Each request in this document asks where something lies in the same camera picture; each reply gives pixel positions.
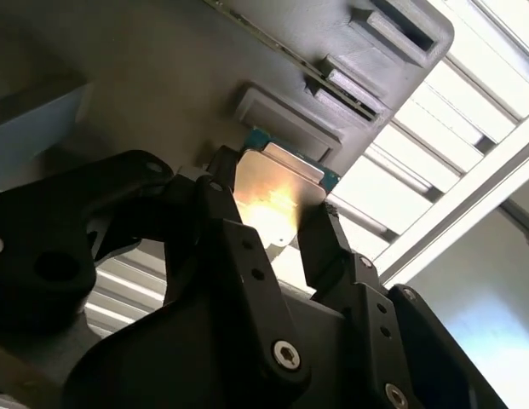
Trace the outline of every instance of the metal plate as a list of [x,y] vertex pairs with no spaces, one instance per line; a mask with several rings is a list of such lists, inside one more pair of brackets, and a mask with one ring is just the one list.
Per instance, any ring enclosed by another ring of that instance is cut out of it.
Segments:
[[307,167],[274,144],[263,152],[245,151],[239,160],[234,198],[242,220],[258,230],[265,248],[288,245],[303,211],[325,200],[319,170]]

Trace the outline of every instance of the metal frame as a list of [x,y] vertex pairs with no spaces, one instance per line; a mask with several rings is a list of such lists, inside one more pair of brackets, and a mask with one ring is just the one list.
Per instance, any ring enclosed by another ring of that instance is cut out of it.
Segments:
[[375,260],[381,281],[408,282],[528,180],[529,117]]

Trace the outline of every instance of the bolt hole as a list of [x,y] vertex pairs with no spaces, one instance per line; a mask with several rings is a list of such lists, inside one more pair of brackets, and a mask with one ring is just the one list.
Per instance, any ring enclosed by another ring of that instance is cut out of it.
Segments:
[[69,281],[78,274],[77,260],[58,251],[44,252],[34,267],[39,277],[52,282]]
[[387,329],[387,327],[385,326],[382,326],[380,327],[380,331],[382,332],[382,334],[387,337],[387,338],[391,338],[391,331]]
[[253,268],[251,270],[251,273],[253,274],[253,277],[258,279],[259,281],[263,281],[264,280],[264,273],[261,270],[259,270],[258,268]]
[[285,360],[288,360],[291,363],[294,362],[295,355],[292,353],[290,349],[288,349],[287,347],[283,347],[279,352],[281,353],[281,355],[283,356]]
[[397,405],[404,405],[404,399],[402,398],[402,396],[399,395],[396,390],[391,391],[391,396],[393,396],[393,400]]

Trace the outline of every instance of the white wall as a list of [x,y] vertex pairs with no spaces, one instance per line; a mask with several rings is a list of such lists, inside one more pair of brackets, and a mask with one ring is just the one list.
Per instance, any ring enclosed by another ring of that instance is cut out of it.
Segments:
[[[529,182],[512,199],[529,211]],[[409,285],[510,408],[529,408],[529,246],[497,210]]]

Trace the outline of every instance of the black plastic bracket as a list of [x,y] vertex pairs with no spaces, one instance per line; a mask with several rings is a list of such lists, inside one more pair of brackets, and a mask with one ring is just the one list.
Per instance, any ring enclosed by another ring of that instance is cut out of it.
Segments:
[[[201,177],[196,194],[199,219],[207,220],[198,258],[211,285],[221,356],[236,357],[222,362],[227,400],[239,407],[287,407],[308,386],[310,366],[258,232],[241,223],[227,187]],[[282,358],[292,365],[282,365]]]
[[491,385],[415,290],[396,285],[388,297],[396,309],[412,386],[424,407],[506,409]]
[[230,147],[220,147],[210,164],[207,171],[214,176],[223,186],[228,186],[233,192],[236,184],[236,167],[238,166],[239,152]]
[[342,313],[350,323],[346,341],[346,396],[371,407],[391,407],[391,389],[410,408],[422,407],[411,390],[393,303],[379,285],[376,267],[351,251],[336,209],[322,204],[298,233],[312,300]]
[[0,193],[0,328],[71,323],[95,284],[90,247],[103,240],[107,212],[171,177],[160,159],[132,151]]

